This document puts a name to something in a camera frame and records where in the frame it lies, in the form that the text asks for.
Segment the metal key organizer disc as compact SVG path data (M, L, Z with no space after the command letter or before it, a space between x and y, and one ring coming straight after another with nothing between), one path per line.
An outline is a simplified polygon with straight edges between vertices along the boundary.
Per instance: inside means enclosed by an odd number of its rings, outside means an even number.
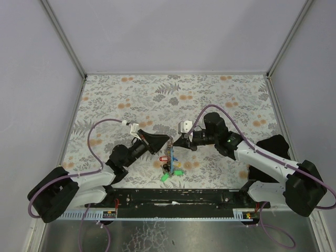
M167 141L166 149L165 149L165 154L170 159L168 162L165 162L165 163L170 163L170 165L171 165L171 170L169 172L167 172L170 175L173 175L173 173L174 173L174 165L173 165L173 160L172 160L172 157L173 157L173 143L174 143L173 138L170 138Z

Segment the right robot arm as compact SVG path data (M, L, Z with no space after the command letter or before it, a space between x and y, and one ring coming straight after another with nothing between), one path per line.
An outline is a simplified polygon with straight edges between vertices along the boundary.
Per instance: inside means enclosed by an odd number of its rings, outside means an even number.
M317 208L327 189L312 162L297 163L251 144L241 134L229 131L216 112L206 114L204 123L205 128L196 130L191 121L181 121L180 137L173 145L196 151L198 146L212 144L222 156L244 162L271 177L271 182L260 177L249 179L247 193L256 202L286 204L304 217Z

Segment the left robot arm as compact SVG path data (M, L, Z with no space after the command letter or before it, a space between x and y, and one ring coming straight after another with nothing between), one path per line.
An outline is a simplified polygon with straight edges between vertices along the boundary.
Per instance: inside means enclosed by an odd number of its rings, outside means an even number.
M30 217L50 223L68 209L101 203L108 195L106 188L123 180L131 164L146 152L158 153L169 139L165 134L138 130L130 147L116 145L96 171L70 174L62 166L53 169L27 195Z

